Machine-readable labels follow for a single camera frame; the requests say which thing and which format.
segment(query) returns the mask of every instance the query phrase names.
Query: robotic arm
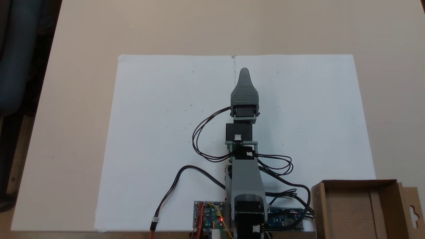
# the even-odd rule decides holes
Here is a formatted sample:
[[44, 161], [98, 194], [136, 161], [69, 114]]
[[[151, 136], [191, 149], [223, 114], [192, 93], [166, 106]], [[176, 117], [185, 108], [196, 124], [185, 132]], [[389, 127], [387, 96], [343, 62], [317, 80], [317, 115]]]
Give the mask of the robotic arm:
[[234, 222], [234, 238], [259, 239], [260, 225], [267, 222], [266, 193], [258, 169], [257, 141], [252, 140], [252, 125], [258, 112], [258, 92], [247, 68], [239, 74], [230, 97], [233, 124], [226, 124], [226, 144], [232, 165], [226, 167], [226, 196]]

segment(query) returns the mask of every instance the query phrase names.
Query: red wire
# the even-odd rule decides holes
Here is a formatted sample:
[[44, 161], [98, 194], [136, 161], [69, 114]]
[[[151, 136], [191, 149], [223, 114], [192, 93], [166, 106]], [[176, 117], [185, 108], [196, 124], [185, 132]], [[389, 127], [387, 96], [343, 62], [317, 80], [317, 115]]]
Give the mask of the red wire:
[[202, 206], [199, 208], [200, 214], [199, 214], [199, 225], [198, 225], [198, 231], [196, 232], [196, 239], [199, 239], [201, 236], [201, 230], [202, 230], [202, 217], [204, 215], [204, 203], [202, 203]]

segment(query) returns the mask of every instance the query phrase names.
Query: white connector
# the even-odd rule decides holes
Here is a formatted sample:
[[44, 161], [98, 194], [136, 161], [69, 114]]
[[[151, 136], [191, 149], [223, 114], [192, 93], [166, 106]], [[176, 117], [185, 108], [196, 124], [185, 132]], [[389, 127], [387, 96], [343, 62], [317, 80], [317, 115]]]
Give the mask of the white connector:
[[211, 239], [221, 239], [220, 238], [220, 230], [219, 229], [213, 229], [211, 231]]
[[260, 232], [260, 225], [252, 226], [252, 232]]
[[235, 134], [235, 141], [242, 141], [242, 134]]

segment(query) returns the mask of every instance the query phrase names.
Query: yellow wire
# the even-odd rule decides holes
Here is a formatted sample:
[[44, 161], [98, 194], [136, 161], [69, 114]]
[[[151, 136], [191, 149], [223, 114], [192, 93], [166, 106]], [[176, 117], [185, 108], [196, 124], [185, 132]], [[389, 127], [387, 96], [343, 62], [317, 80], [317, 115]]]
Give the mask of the yellow wire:
[[[211, 206], [215, 207], [215, 208], [217, 209], [218, 215], [219, 215], [221, 218], [223, 218], [223, 216], [221, 215], [220, 209], [219, 209], [216, 205], [214, 205], [214, 204], [212, 204], [212, 203], [208, 203], [208, 205], [211, 205]], [[230, 238], [232, 238], [232, 239], [233, 239], [232, 234], [229, 232], [229, 229], [227, 228], [226, 224], [224, 223], [224, 218], [223, 218], [223, 225], [224, 225], [224, 228], [226, 228], [227, 233], [229, 234]]]

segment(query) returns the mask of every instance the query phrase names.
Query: black plastic part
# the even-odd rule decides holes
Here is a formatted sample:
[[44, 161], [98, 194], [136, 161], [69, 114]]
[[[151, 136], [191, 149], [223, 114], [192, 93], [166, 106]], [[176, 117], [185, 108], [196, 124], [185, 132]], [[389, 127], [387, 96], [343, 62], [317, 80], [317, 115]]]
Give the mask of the black plastic part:
[[239, 201], [235, 207], [235, 222], [238, 237], [260, 239], [260, 232], [253, 232], [252, 227], [264, 222], [264, 208], [260, 202]]
[[235, 160], [254, 160], [254, 150], [251, 146], [241, 146], [234, 150], [233, 156]]
[[235, 116], [236, 118], [254, 117], [255, 116], [254, 108], [255, 108], [255, 105], [236, 106]]
[[226, 141], [234, 141], [235, 134], [242, 135], [242, 141], [252, 141], [252, 125], [243, 123], [226, 124]]
[[155, 231], [156, 230], [156, 225], [158, 224], [158, 222], [151, 222], [150, 223], [150, 229], [149, 230], [152, 230], [152, 231]]

